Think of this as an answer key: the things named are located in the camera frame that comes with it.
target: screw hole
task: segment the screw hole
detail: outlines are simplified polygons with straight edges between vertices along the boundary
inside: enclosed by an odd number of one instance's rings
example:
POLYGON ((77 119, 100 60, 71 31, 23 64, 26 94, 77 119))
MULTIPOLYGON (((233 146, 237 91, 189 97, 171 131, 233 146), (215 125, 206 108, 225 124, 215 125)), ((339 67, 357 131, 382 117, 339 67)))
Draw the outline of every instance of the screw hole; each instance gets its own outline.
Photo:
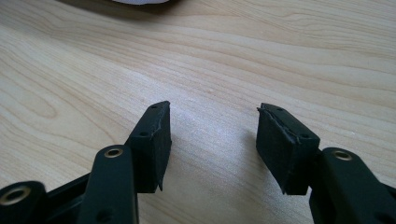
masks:
POLYGON ((147 135, 149 135, 149 133, 146 133, 146 132, 141 132, 140 133, 140 136, 147 136, 147 135))
POLYGON ((386 224, 395 224, 396 221, 390 215, 384 213, 375 213, 375 218, 380 221, 381 223, 386 224))
POLYGON ((332 154, 341 161, 352 161, 352 157, 346 152, 334 151, 332 154))
POLYGON ((30 188, 26 186, 19 186, 16 187, 15 189, 11 189, 9 192, 4 194, 0 198, 0 204, 7 206, 7 205, 12 205, 14 203, 18 203, 25 199, 27 196, 30 194, 30 188))
POLYGON ((107 223, 113 219, 113 211, 110 209, 102 210, 96 216, 96 221, 99 223, 107 223))
POLYGON ((106 153, 105 156, 108 158, 116 158, 122 154, 123 150, 120 148, 111 148, 106 153))

